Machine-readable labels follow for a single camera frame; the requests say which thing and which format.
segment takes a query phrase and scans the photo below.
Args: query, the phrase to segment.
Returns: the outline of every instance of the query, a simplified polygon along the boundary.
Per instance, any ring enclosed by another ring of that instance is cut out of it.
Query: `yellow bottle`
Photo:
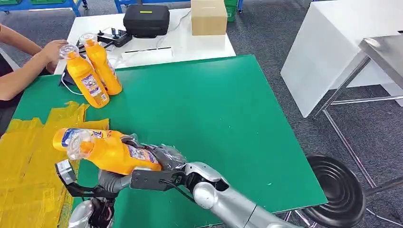
[[[60,55],[67,60],[67,71],[88,103],[102,108],[109,102],[109,95],[91,64],[78,53],[78,48],[67,44],[60,49]]]
[[[59,129],[53,136],[53,147],[59,151],[67,151],[67,146],[70,140],[77,134],[87,132],[95,138],[115,137],[120,139],[124,134],[118,131],[111,130],[95,130],[82,128],[62,128]]]
[[[161,165],[146,149],[122,143],[119,138],[96,138],[88,132],[74,135],[67,146],[72,160],[87,159],[98,168],[129,175],[134,169],[160,171]]]
[[[122,91],[115,69],[108,61],[105,48],[100,46],[97,36],[92,33],[85,33],[80,37],[80,42],[84,44],[86,54],[91,61],[96,73],[104,82],[109,95],[116,95]]]

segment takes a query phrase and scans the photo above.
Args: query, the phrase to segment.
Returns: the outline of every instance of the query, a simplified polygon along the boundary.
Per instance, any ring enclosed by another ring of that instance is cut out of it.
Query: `person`
[[[0,42],[13,46],[32,58],[23,67],[14,69],[7,55],[0,52],[0,137],[6,131],[23,90],[41,75],[53,74],[59,60],[59,49],[65,40],[54,40],[41,48],[18,32],[0,24]]]

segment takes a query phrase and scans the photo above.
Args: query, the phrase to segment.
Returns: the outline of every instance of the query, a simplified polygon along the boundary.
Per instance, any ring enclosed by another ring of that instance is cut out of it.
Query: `black device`
[[[101,41],[107,44],[105,48],[112,44],[115,45],[115,47],[120,48],[121,46],[132,40],[132,36],[124,30],[118,29],[118,33],[116,33],[116,29],[111,28],[111,31],[112,34],[106,34],[102,31],[99,31],[97,34],[98,42]]]
[[[136,38],[155,38],[168,32],[169,15],[167,6],[131,5],[126,10],[123,25]]]

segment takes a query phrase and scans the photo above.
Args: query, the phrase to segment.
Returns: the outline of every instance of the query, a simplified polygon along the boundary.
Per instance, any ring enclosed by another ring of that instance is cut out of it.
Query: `yellow cloth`
[[[60,128],[109,129],[109,120],[84,122],[87,104],[52,108],[43,125],[38,118],[13,119],[0,139],[0,228],[66,228],[73,199],[56,174],[67,159],[53,148]],[[70,161],[78,175],[78,161]]]

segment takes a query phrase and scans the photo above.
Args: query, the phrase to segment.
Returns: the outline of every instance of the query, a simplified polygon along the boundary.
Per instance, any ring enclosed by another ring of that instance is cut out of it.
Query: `cardboard box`
[[[192,35],[225,35],[227,11],[224,0],[191,0]]]

